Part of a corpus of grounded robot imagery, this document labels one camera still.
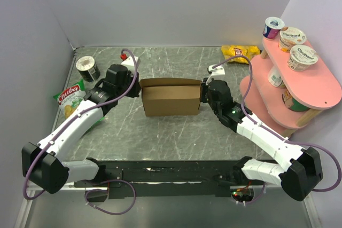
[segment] yogurt cup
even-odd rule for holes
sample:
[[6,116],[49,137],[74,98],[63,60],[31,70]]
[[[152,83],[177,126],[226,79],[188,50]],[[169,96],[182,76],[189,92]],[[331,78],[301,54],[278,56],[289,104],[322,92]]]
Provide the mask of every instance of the yogurt cup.
[[318,54],[315,50],[307,45],[295,45],[291,48],[287,64],[291,70],[302,72],[316,62],[318,62]]
[[294,45],[301,45],[306,41],[306,35],[300,29],[285,27],[280,31],[279,48],[289,53]]
[[283,79],[275,66],[273,66],[273,68],[268,73],[268,81],[269,83],[271,83],[272,86],[276,88],[282,88],[285,86]]
[[285,23],[282,19],[278,17],[269,17],[265,21],[265,27],[262,34],[267,40],[273,40],[284,26]]

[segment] red connector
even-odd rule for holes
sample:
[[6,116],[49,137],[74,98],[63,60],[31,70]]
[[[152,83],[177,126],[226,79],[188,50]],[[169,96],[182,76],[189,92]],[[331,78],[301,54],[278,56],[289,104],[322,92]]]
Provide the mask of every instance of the red connector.
[[123,53],[122,55],[120,55],[121,60],[125,61],[127,59],[127,55],[125,53]]

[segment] yogurt lid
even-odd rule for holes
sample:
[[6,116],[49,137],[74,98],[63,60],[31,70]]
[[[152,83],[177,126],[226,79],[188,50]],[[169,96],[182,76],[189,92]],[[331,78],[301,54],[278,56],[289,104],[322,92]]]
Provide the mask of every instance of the yogurt lid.
[[280,31],[280,37],[294,45],[300,45],[306,41],[306,35],[300,29],[285,27]]
[[272,29],[282,29],[285,26],[283,20],[278,17],[269,17],[266,19],[265,23]]
[[295,45],[290,50],[291,57],[300,64],[311,65],[318,61],[315,50],[306,45]]
[[95,65],[95,60],[92,56],[83,56],[76,62],[76,68],[81,71],[85,72]]

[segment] black can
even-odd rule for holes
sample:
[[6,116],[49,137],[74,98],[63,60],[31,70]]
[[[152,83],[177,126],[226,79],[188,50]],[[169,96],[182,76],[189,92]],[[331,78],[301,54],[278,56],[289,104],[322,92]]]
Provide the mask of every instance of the black can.
[[92,56],[83,56],[76,62],[76,69],[85,81],[93,82],[100,77],[100,70]]

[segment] pink wooden shelf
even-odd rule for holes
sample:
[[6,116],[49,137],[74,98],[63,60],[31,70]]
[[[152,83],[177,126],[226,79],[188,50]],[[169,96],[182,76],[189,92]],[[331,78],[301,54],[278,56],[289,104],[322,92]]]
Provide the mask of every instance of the pink wooden shelf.
[[[295,72],[287,65],[290,54],[280,50],[278,42],[279,35],[274,40],[262,40],[291,95],[312,109],[329,109],[337,105],[342,98],[342,88],[323,60],[319,58],[318,62],[307,70]],[[312,47],[308,41],[304,45]]]
[[[244,95],[247,91],[249,80],[250,77],[247,76],[243,78],[240,83],[240,92],[242,95]],[[247,108],[249,108],[253,113],[255,113],[258,116],[258,118],[267,126],[275,130],[277,133],[280,133],[281,135],[285,132],[286,128],[276,123],[268,114],[266,106],[263,103],[263,100],[259,94],[257,87],[255,86],[254,81],[252,81],[252,86],[245,99],[245,104]]]
[[273,67],[270,59],[261,59],[260,55],[252,59],[253,81],[265,104],[269,115],[279,125],[288,129],[299,129],[296,121],[305,112],[294,112],[283,103],[282,94],[286,89],[276,88],[268,82],[268,73]]

